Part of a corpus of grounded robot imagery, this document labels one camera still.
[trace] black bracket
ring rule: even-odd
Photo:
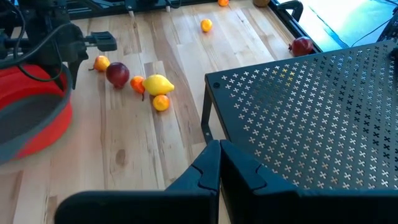
[[[303,4],[300,1],[288,1],[278,4],[277,8],[280,10],[293,9],[292,17],[298,22],[303,14]]]

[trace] wooden floor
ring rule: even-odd
[[[200,21],[213,30],[204,34]],[[110,30],[131,76],[165,75],[174,85],[168,111],[156,113],[129,86],[115,91],[94,71],[89,49],[73,91],[73,124],[48,149],[0,166],[0,223],[52,223],[57,205],[83,190],[165,189],[205,147],[200,114],[204,74],[289,58],[293,37],[270,9],[251,1],[185,6],[172,12],[75,21],[84,34]],[[211,115],[216,138],[220,124]],[[220,223],[228,223],[220,204]]]

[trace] red apple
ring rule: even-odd
[[[106,69],[106,78],[117,89],[122,89],[130,79],[130,71],[121,62],[113,62]]]

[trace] lemon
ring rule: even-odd
[[[151,75],[142,82],[146,91],[152,96],[165,95],[174,90],[174,85],[163,75]]]

